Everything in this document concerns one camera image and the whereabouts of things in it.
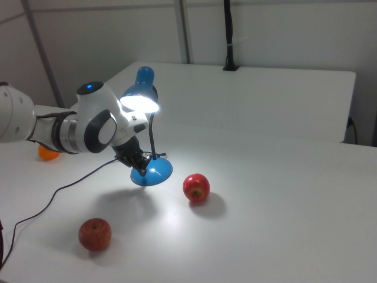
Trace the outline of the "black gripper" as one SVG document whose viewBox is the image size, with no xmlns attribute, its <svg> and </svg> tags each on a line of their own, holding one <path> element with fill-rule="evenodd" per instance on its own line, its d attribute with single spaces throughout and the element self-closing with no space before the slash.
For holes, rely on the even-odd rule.
<svg viewBox="0 0 377 283">
<path fill-rule="evenodd" d="M 141 177 L 146 175 L 147 166 L 151 161 L 151 155 L 143 153 L 136 136 L 133 136 L 127 142 L 119 146 L 113 146 L 113 150 L 115 152 L 115 158 L 119 162 L 135 169 Z"/>
</svg>

